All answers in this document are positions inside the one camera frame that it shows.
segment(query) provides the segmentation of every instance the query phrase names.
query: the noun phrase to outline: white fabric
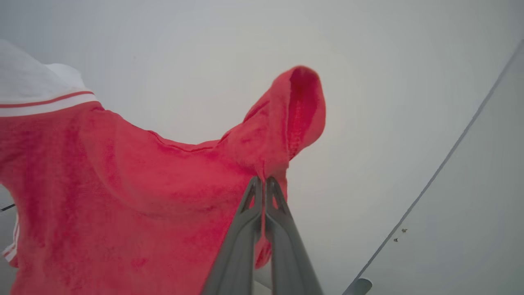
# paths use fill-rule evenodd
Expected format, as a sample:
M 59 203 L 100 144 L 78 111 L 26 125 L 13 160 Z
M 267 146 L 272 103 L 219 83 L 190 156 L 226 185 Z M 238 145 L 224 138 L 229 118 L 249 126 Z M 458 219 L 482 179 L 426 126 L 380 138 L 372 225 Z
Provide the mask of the white fabric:
M 0 104 L 42 102 L 87 91 L 80 72 L 61 65 L 43 65 L 0 39 Z

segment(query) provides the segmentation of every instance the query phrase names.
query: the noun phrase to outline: hanging towel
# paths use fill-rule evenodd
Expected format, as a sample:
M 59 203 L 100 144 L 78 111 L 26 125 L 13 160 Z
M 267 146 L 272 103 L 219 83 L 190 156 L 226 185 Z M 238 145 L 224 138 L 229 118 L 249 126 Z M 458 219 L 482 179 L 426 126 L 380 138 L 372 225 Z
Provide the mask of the hanging towel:
M 197 145 L 133 126 L 79 79 L 0 42 L 0 182 L 19 214 L 13 295 L 199 294 L 249 180 L 274 176 L 285 193 L 289 161 L 324 129 L 319 77 L 302 66 Z M 270 258 L 264 237 L 255 255 L 257 268 Z

